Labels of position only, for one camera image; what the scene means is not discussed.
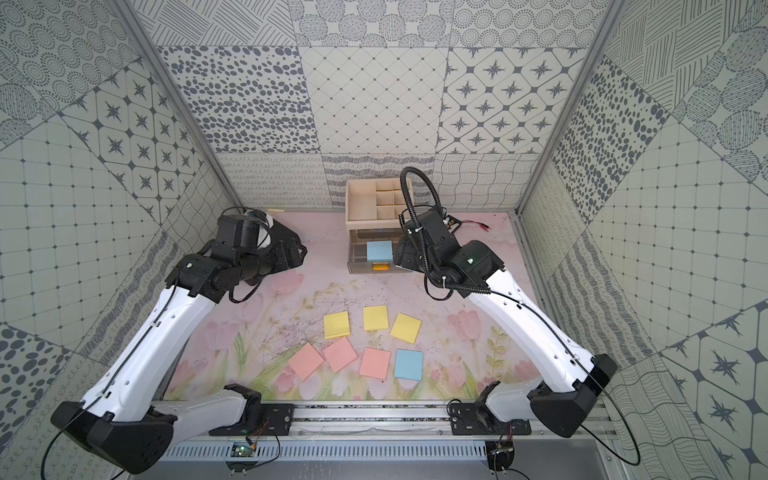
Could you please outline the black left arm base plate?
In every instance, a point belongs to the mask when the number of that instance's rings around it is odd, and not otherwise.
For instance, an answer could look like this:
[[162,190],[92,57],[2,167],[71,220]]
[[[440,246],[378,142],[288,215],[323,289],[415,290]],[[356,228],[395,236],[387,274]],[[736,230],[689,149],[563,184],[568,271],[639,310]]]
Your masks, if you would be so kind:
[[212,437],[254,436],[259,431],[287,436],[290,432],[295,410],[294,404],[251,403],[245,407],[238,422],[210,430]]

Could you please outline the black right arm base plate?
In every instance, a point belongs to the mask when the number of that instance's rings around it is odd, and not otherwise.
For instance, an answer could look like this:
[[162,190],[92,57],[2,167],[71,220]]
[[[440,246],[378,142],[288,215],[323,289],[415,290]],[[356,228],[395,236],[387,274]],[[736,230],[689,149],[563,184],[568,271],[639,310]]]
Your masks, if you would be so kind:
[[529,420],[513,419],[508,422],[497,420],[484,408],[474,403],[464,403],[458,399],[446,405],[451,432],[454,436],[516,436],[530,435],[532,428]]

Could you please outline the beige drawer organizer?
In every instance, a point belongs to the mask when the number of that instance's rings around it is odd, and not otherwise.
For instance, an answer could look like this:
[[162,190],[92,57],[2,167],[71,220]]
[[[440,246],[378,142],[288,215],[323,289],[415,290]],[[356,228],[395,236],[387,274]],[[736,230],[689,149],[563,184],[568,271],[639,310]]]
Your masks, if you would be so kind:
[[345,224],[348,230],[395,229],[406,209],[398,178],[348,180]]

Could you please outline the translucent drawer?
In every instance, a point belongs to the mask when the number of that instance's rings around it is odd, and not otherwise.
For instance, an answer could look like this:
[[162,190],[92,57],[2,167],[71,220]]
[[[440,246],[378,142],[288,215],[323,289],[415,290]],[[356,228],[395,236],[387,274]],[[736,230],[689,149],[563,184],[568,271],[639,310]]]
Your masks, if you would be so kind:
[[401,232],[397,229],[360,229],[348,232],[347,268],[350,274],[393,274]]

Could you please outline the blue sticky pad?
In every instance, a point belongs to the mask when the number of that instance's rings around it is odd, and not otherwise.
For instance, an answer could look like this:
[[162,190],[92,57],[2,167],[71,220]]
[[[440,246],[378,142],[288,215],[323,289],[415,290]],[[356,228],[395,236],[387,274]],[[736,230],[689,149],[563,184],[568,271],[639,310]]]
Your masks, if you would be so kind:
[[366,243],[366,260],[368,262],[392,262],[393,244],[391,240],[369,241]]
[[420,351],[399,349],[396,352],[394,377],[419,382],[423,375],[424,355]]

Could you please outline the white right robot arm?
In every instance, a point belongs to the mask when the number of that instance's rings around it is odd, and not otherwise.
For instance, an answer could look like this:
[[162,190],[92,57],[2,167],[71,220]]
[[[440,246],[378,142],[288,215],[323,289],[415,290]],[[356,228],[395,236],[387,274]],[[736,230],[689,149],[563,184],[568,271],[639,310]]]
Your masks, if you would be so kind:
[[571,437],[587,419],[618,370],[607,354],[593,354],[568,337],[522,291],[485,243],[459,244],[427,175],[407,166],[399,182],[405,209],[398,267],[421,274],[424,289],[459,294],[489,315],[520,346],[541,378],[527,393],[532,413],[551,432]]

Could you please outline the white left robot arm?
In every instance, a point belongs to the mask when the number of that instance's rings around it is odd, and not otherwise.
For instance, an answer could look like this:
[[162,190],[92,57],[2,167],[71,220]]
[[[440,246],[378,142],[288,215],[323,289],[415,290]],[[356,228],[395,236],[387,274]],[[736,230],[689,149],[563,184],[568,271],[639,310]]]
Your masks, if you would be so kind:
[[156,305],[126,349],[82,397],[57,406],[60,434],[128,474],[156,464],[176,444],[210,433],[250,438],[265,430],[260,392],[227,384],[191,402],[157,402],[154,395],[191,335],[223,298],[231,303],[245,282],[302,265],[300,237],[260,210],[222,214],[214,239],[171,270]]

